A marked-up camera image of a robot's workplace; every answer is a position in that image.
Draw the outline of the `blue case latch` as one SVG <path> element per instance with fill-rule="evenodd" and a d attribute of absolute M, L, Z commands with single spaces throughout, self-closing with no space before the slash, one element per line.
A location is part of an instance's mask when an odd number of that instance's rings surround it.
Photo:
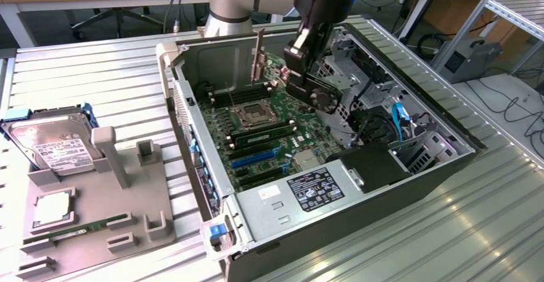
<path fill-rule="evenodd" d="M 219 239 L 223 235 L 226 235 L 228 233 L 224 223 L 219 223 L 219 224 L 210 226 L 208 231 L 210 231 L 210 236 L 208 236 L 210 240 Z"/>

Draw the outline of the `silver perforated disk bay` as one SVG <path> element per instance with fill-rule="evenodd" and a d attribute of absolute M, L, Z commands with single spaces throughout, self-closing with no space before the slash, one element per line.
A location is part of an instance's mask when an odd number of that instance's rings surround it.
<path fill-rule="evenodd" d="M 387 144 L 389 150 L 411 174 L 422 173 L 474 152 L 474 148 L 454 136 L 450 141 L 441 133 L 428 130 L 418 136 Z"/>

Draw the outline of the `graphics card with black fan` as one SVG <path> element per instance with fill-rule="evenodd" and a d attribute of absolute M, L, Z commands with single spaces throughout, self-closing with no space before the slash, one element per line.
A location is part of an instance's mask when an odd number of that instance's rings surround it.
<path fill-rule="evenodd" d="M 315 110 L 327 113 L 334 113 L 342 93 L 334 85 L 322 80 L 311 73 L 311 68 L 307 71 L 303 86 L 297 86 L 289 82 L 290 73 L 286 80 L 286 92 L 298 101 L 311 106 Z"/>

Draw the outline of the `grey parts rack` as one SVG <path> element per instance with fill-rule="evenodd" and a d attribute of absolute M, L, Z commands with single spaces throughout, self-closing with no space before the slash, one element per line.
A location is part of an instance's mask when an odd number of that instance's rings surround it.
<path fill-rule="evenodd" d="M 60 176 L 51 169 L 32 169 L 27 174 L 23 239 L 113 215 L 128 214 L 128 218 L 107 223 L 99 231 L 80 230 L 31 244 L 21 239 L 15 276 L 25 282 L 43 282 L 175 240 L 162 148 L 147 139 L 116 150 L 115 142 L 115 129 L 97 127 L 91 143 L 103 157 L 93 161 L 92 170 Z M 69 217 L 35 224 L 37 198 L 60 192 L 71 195 Z"/>

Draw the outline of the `blue disk bracket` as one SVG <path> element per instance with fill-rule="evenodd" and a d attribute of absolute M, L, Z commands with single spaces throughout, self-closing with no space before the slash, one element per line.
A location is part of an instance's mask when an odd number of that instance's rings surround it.
<path fill-rule="evenodd" d="M 5 129 L 1 128 L 2 124 L 31 120 L 35 118 L 43 118 L 49 116 L 60 116 L 68 113 L 83 113 L 88 119 L 91 128 L 99 127 L 97 120 L 92 111 L 92 105 L 88 102 L 81 102 L 75 106 L 65 106 L 59 108 L 29 109 L 29 108 L 9 108 L 0 118 L 0 134 L 7 141 L 12 140 L 12 137 Z"/>

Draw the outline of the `green motherboard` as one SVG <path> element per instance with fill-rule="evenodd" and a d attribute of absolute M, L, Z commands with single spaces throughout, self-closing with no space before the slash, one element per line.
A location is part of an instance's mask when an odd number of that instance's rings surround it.
<path fill-rule="evenodd" d="M 283 173 L 276 175 L 276 179 L 301 172 L 294 163 L 294 154 L 303 150 L 311 150 L 321 163 L 326 157 L 339 150 L 342 145 L 337 142 L 331 135 L 330 127 L 321 121 L 315 110 L 307 105 L 299 103 L 285 91 L 283 87 L 275 87 L 271 83 L 244 87 L 239 90 L 231 90 L 235 105 L 266 100 L 278 116 L 276 123 L 266 125 L 251 130 L 235 130 L 231 118 L 230 108 L 231 102 L 227 91 L 207 90 L 207 93 L 199 98 L 198 104 L 204 119 L 204 124 L 216 147 L 218 155 L 226 169 L 226 174 L 236 192 L 239 191 L 238 181 L 247 176 L 264 172 L 275 167 L 283 167 Z M 236 147 L 232 142 L 232 137 L 243 136 L 248 133 L 262 132 L 267 129 L 291 127 L 293 133 L 279 138 L 264 142 L 272 143 L 274 149 L 279 150 L 274 159 L 263 160 L 248 166 L 232 169 L 230 164 L 232 161 L 244 159 L 242 157 L 230 160 L 227 155 L 238 149 L 247 148 L 252 145 Z M 235 177 L 235 170 L 247 168 L 250 174 L 243 177 Z"/>

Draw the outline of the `black long expansion slot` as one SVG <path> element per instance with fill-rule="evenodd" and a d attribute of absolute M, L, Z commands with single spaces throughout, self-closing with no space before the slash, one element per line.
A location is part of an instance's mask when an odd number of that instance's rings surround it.
<path fill-rule="evenodd" d="M 239 159 L 242 157 L 247 157 L 250 155 L 255 155 L 258 153 L 270 151 L 275 148 L 275 145 L 272 143 L 260 143 L 258 145 L 252 145 L 247 148 L 242 148 L 238 150 L 234 150 L 228 155 L 227 158 L 230 160 Z"/>
<path fill-rule="evenodd" d="M 258 173 L 255 175 L 244 177 L 243 179 L 240 179 L 238 181 L 238 184 L 240 186 L 244 186 L 244 185 L 248 185 L 251 183 L 263 181 L 263 180 L 266 180 L 266 179 L 268 179 L 271 177 L 275 177 L 276 175 L 279 175 L 282 173 L 283 173 L 283 167 L 275 167 L 274 169 L 268 169 L 262 173 Z"/>
<path fill-rule="evenodd" d="M 239 191 L 243 192 L 244 190 L 248 190 L 254 187 L 258 187 L 259 185 L 263 185 L 276 179 L 275 176 L 271 176 L 268 178 L 244 178 L 238 181 L 239 184 Z"/>

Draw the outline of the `silver hard disk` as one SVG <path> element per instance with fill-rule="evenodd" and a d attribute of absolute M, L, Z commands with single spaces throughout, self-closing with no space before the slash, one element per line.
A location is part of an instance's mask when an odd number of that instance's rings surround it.
<path fill-rule="evenodd" d="M 81 111 L 4 120 L 0 129 L 37 170 L 51 169 L 67 176 L 92 170 L 93 161 L 103 157 L 91 143 L 93 126 Z"/>

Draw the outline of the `black office chair base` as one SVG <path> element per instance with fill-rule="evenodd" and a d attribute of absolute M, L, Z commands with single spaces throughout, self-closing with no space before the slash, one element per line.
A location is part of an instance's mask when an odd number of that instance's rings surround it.
<path fill-rule="evenodd" d="M 71 31 L 72 31 L 72 36 L 76 40 L 83 40 L 85 39 L 85 33 L 83 32 L 83 28 L 87 28 L 92 24 L 97 23 L 99 21 L 105 20 L 107 18 L 115 18 L 115 35 L 117 38 L 123 37 L 123 22 L 124 22 L 124 17 L 132 18 L 140 22 L 152 24 L 160 28 L 160 32 L 164 30 L 164 23 L 160 22 L 158 19 L 152 18 L 150 16 L 151 14 L 151 9 L 148 6 L 141 7 L 143 13 L 136 13 L 132 11 L 132 7 L 115 7 L 109 8 L 104 11 L 101 11 L 99 8 L 93 8 L 93 15 L 85 19 L 84 21 L 80 21 L 79 23 L 71 24 Z"/>

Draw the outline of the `silver CPU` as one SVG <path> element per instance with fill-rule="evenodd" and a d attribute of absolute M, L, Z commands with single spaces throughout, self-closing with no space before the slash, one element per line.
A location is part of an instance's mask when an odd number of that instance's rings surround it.
<path fill-rule="evenodd" d="M 69 217 L 71 195 L 67 192 L 44 195 L 36 200 L 33 222 L 45 225 Z"/>

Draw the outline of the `metal CPU socket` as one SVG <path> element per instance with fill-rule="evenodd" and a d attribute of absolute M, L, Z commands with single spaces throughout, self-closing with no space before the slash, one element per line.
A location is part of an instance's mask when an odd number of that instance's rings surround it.
<path fill-rule="evenodd" d="M 278 121 L 278 116 L 266 100 L 238 104 L 230 108 L 230 118 L 235 130 L 256 129 Z"/>

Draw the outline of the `silver power supply unit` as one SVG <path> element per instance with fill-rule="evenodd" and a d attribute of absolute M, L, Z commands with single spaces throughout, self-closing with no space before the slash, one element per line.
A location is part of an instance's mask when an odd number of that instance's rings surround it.
<path fill-rule="evenodd" d="M 365 200 L 362 179 L 334 160 L 236 195 L 255 242 L 278 239 Z"/>

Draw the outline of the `silver drive cage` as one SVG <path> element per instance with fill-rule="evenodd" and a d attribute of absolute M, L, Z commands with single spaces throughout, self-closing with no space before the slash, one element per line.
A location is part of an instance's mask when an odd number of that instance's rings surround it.
<path fill-rule="evenodd" d="M 349 118 L 357 111 L 382 107 L 390 113 L 402 99 L 403 88 L 345 29 L 333 32 L 317 74 L 341 91 L 335 112 L 323 119 L 343 133 L 351 131 Z"/>

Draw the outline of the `green RAM stick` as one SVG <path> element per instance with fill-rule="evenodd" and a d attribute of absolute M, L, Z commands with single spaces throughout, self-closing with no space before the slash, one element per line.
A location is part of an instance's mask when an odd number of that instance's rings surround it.
<path fill-rule="evenodd" d="M 252 145 L 255 143 L 264 142 L 271 139 L 279 138 L 291 133 L 293 133 L 291 127 L 267 129 L 262 132 L 254 132 L 254 133 L 248 133 L 243 136 L 232 137 L 232 142 L 234 142 L 235 146 L 240 148 L 246 145 Z"/>
<path fill-rule="evenodd" d="M 128 214 L 113 215 L 109 218 L 83 224 L 81 226 L 77 226 L 77 227 L 69 227 L 67 229 L 61 229 L 57 231 L 45 232 L 44 234 L 39 234 L 36 236 L 23 239 L 23 244 L 31 244 L 31 243 L 35 243 L 44 239 L 52 239 L 53 237 L 63 236 L 64 234 L 69 234 L 69 233 L 77 232 L 80 230 L 85 230 L 87 232 L 99 231 L 107 227 L 107 223 L 120 221 L 124 218 L 128 218 Z"/>

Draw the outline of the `silver chipset heatsink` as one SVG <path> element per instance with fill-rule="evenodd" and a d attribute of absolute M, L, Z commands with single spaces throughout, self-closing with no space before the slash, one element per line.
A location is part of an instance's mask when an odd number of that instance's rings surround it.
<path fill-rule="evenodd" d="M 294 154 L 294 163 L 301 171 L 306 171 L 321 165 L 321 161 L 311 150 L 303 150 Z"/>

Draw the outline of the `blue expansion slot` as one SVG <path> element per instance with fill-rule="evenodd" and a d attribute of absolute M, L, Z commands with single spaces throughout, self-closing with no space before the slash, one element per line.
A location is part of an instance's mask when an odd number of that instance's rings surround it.
<path fill-rule="evenodd" d="M 263 160 L 270 160 L 274 159 L 275 156 L 278 155 L 279 150 L 278 149 L 272 149 L 270 151 L 262 152 L 259 154 L 251 155 L 250 157 L 244 158 L 244 159 L 239 159 L 231 162 L 230 166 L 232 169 L 248 166 L 256 162 L 260 162 Z"/>

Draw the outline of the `black plastic shroud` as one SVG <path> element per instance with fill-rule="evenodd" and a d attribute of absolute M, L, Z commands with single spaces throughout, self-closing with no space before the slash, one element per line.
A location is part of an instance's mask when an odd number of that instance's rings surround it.
<path fill-rule="evenodd" d="M 411 176 L 393 155 L 387 144 L 367 143 L 335 153 L 343 166 L 354 170 L 362 192 L 369 193 Z"/>

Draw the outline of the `aluminium profile frame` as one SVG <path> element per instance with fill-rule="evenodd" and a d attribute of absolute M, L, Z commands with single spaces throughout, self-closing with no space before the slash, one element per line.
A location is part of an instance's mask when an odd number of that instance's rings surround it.
<path fill-rule="evenodd" d="M 485 9 L 494 13 L 500 18 L 509 21 L 513 26 L 522 29 L 538 40 L 514 66 L 513 71 L 518 70 L 532 55 L 541 47 L 544 47 L 544 0 L 481 0 L 456 33 L 450 44 L 448 44 L 437 54 L 436 60 L 432 63 L 432 68 L 436 72 L 444 68 L 446 61 L 453 55 L 457 44 L 469 33 L 469 29 Z"/>

